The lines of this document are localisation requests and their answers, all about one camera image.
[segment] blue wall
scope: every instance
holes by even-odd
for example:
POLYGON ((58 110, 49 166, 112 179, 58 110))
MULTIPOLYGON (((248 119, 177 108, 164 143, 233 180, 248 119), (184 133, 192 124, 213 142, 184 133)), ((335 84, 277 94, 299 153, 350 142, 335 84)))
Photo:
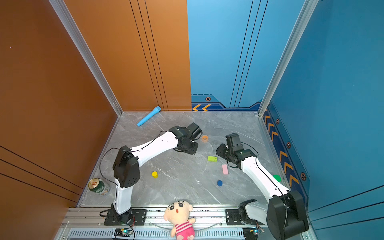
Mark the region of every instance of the blue wall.
POLYGON ((214 96, 227 108, 260 101, 303 3, 188 0, 192 95, 214 96))
POLYGON ((320 240, 383 238, 383 9, 383 1, 319 1, 272 98, 308 171, 320 240))

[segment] yellow cylinder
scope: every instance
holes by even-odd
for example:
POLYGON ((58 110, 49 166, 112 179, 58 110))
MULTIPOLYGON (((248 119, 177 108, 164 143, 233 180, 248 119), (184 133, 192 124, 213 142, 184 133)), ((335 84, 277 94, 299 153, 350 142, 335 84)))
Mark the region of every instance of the yellow cylinder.
POLYGON ((152 172, 152 177, 157 178, 158 176, 159 176, 159 175, 157 174, 156 171, 152 172))

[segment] green circular object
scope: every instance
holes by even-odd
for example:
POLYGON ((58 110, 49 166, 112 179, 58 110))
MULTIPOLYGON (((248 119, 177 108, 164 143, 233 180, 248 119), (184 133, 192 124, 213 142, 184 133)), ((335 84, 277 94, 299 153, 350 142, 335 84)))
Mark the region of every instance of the green circular object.
POLYGON ((278 182, 281 182, 281 177, 279 175, 273 175, 273 177, 278 181, 278 182))

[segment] rectangular block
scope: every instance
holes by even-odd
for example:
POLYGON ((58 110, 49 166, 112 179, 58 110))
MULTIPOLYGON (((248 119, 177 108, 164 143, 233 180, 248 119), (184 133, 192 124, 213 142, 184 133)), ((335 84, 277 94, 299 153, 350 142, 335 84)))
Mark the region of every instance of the rectangular block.
POLYGON ((217 162, 217 157, 208 156, 208 161, 210 161, 210 162, 217 162))
POLYGON ((227 165, 223 164, 222 167, 223 167, 223 174, 227 175, 228 174, 228 167, 227 167, 227 165))

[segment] plush doll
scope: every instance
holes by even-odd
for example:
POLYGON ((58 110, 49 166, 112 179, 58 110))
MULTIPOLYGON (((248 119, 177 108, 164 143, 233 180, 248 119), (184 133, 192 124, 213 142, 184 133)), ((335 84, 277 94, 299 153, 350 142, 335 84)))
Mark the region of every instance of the plush doll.
POLYGON ((177 240, 193 240, 195 238, 195 230, 192 223, 194 218, 189 218, 189 212, 192 211, 192 205, 186 201, 178 201, 169 205, 164 213, 164 220, 170 221, 174 226, 170 232, 170 236, 176 235, 177 240))

